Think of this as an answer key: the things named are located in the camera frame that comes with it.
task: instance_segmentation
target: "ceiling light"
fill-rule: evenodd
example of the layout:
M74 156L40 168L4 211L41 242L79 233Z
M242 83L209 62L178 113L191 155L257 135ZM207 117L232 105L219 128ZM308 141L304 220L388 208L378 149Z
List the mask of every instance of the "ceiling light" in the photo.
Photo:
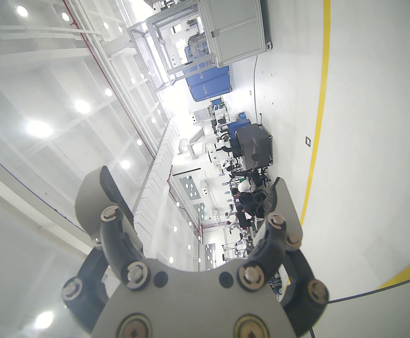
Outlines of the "ceiling light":
M121 167L123 167L124 169L128 169L130 166L131 166L131 163L128 160L121 162Z
M87 114L90 111L90 105L82 100L79 100L75 103L75 108L81 113L81 114Z
M47 312L43 312L42 314L40 314L35 323L34 323L34 327L36 329L46 329L51 325L51 322L53 320L53 314L50 311Z
M27 126L27 133L36 137L47 137L51 134L51 127L41 121L31 121Z
M24 17L28 15L26 8L24 8L23 6L17 7L17 13L19 13L21 16L24 16Z
M70 17L68 16L67 13L62 12L62 13L61 13L61 16L62 16L62 18L63 18L64 21L70 21Z

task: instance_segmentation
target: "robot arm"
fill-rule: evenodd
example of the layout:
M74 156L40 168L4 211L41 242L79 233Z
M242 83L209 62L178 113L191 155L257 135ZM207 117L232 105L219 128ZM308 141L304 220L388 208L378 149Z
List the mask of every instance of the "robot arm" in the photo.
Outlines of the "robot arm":
M285 250L287 221L279 214L268 215L264 235L248 259L209 272L184 272L144 257L128 210L106 167L85 177L76 213L95 248L61 295L92 338L295 338L324 311L327 289L300 250ZM267 282L287 259L299 282L283 306ZM121 281L110 299L101 282L108 264Z

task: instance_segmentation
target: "bolt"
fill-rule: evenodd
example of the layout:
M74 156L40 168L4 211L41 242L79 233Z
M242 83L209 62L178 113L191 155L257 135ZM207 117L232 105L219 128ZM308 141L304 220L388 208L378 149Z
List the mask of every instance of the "bolt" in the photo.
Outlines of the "bolt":
M115 211L118 209L116 205L110 205L105 208L101 213L101 219L104 222L109 222L111 220L115 220Z
M134 319L128 322L123 330L120 338L145 338L148 337L148 328L146 324L139 319Z
M75 299L82 290L82 281L76 277L73 281L69 282L63 290L61 290L61 296L64 300Z
M265 324L258 317L246 315L239 319L234 329L237 338L268 338Z
M245 269L245 278L251 283L257 283L260 279L260 275L253 266L248 266Z
M140 266L134 266L132 267L129 271L128 271L128 281L132 281L135 283L138 283L142 277L143 277L143 273L142 273L142 268Z

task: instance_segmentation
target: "red pipe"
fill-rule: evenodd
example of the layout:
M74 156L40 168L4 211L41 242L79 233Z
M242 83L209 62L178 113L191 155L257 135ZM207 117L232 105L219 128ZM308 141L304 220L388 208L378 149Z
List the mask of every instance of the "red pipe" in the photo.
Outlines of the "red pipe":
M70 26L75 25L75 26L77 27L77 29L80 29L80 27L78 27L78 23L75 21L75 19L74 19L73 15L72 15L72 13L71 13L71 11L70 11L70 9L69 9L67 3L66 3L66 0L63 0L63 3L64 3L64 5L66 6L68 13L70 14L70 16L71 16L71 18L72 18L72 20L73 20L73 22L70 24ZM85 38L84 34L80 33L80 35L81 35L82 39L84 40L85 45L87 46L88 50L90 51L90 53L91 53L92 57L94 58L95 62L97 63L97 65L98 65L98 67L99 67L101 73L104 75L104 77L105 77L105 79L106 79L108 85L109 85L110 88L112 89L112 92L115 94L115 96L116 96L118 102L120 102L121 107L124 109L125 113L127 114L128 118L130 119L132 125L134 126L135 130L137 131L137 134L139 135L139 137L141 138L141 140L142 140L142 142L144 143L145 147L147 148L148 152L150 153L151 157L152 157L152 158L155 158L154 155L151 153L150 148L148 148L147 144L145 143L144 138L143 138L143 137L141 136L141 134L139 133L139 131L138 131L136 125L134 124L134 121L132 120L131 116L128 114L127 110L125 109L125 107L124 107L122 101L120 100L118 94L116 93L116 91L114 90L113 86L112 86L111 83L109 82L108 77L107 77L106 74L104 73L104 70L102 69L100 63L98 62L96 56L94 55L94 53L93 53L93 51L92 51L90 45L88 44L87 39Z

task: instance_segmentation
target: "floor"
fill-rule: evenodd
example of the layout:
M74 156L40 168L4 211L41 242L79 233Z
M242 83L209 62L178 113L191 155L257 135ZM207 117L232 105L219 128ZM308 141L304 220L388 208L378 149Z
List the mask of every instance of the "floor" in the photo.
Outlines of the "floor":
M273 50L231 67L232 113L273 135L271 174L302 214L322 75L323 3L269 1ZM410 2L331 2L326 100L302 251L331 299L410 264ZM255 90L253 74L255 70ZM311 146L305 143L311 139Z

